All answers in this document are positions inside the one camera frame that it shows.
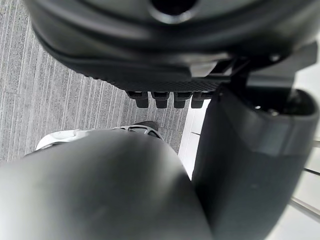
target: gray carpet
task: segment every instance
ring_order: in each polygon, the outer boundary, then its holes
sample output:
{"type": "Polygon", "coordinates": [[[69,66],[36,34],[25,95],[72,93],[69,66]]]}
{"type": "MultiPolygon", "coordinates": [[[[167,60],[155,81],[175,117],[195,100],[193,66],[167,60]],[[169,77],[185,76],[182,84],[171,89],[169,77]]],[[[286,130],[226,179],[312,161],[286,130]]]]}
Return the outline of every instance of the gray carpet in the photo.
{"type": "Polygon", "coordinates": [[[35,149],[46,134],[110,128],[145,120],[179,150],[188,108],[139,109],[125,92],[84,77],[54,60],[39,45],[21,1],[0,0],[0,161],[35,149]]]}

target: floor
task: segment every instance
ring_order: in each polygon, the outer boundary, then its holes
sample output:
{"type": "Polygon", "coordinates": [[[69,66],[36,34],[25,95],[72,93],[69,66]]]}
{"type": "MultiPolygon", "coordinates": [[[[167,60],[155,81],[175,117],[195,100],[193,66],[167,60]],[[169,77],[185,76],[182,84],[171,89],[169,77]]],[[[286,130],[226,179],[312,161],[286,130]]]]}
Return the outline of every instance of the floor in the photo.
{"type": "Polygon", "coordinates": [[[176,151],[188,111],[136,107],[107,82],[84,77],[54,60],[38,43],[20,0],[0,0],[0,163],[32,152],[46,134],[157,121],[176,151]]]}

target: black cylindrical part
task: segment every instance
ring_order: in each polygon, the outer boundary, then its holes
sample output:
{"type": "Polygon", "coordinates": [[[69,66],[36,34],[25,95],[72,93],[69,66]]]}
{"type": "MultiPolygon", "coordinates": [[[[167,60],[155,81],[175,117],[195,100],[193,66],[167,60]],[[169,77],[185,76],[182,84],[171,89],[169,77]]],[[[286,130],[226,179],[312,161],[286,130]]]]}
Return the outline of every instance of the black cylindrical part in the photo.
{"type": "Polygon", "coordinates": [[[263,111],[227,87],[209,104],[192,182],[214,239],[263,240],[289,202],[319,119],[297,93],[295,114],[263,111]]]}

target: black cover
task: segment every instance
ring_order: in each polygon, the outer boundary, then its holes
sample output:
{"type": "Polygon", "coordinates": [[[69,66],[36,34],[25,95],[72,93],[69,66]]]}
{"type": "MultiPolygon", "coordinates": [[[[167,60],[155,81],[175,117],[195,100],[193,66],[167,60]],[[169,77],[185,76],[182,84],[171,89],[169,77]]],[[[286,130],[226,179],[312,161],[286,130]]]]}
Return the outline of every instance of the black cover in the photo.
{"type": "Polygon", "coordinates": [[[0,168],[1,240],[210,240],[177,154],[126,130],[32,153],[0,168]]]}
{"type": "Polygon", "coordinates": [[[287,56],[309,43],[320,24],[319,0],[257,1],[178,25],[132,20],[79,0],[25,3],[38,38],[56,59],[127,91],[212,91],[209,80],[191,81],[191,66],[287,56]]]}
{"type": "Polygon", "coordinates": [[[256,109],[222,87],[205,115],[192,183],[217,240],[263,240],[313,146],[318,107],[298,91],[295,113],[256,109]]]}

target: circular hole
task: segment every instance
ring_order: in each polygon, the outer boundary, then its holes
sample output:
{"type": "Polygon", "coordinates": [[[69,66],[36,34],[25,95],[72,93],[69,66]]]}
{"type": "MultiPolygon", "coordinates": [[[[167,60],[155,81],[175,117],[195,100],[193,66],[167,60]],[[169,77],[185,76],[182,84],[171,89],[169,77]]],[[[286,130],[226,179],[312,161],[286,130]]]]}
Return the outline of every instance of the circular hole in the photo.
{"type": "Polygon", "coordinates": [[[151,0],[156,10],[171,16],[179,16],[189,11],[196,2],[197,0],[151,0]]]}

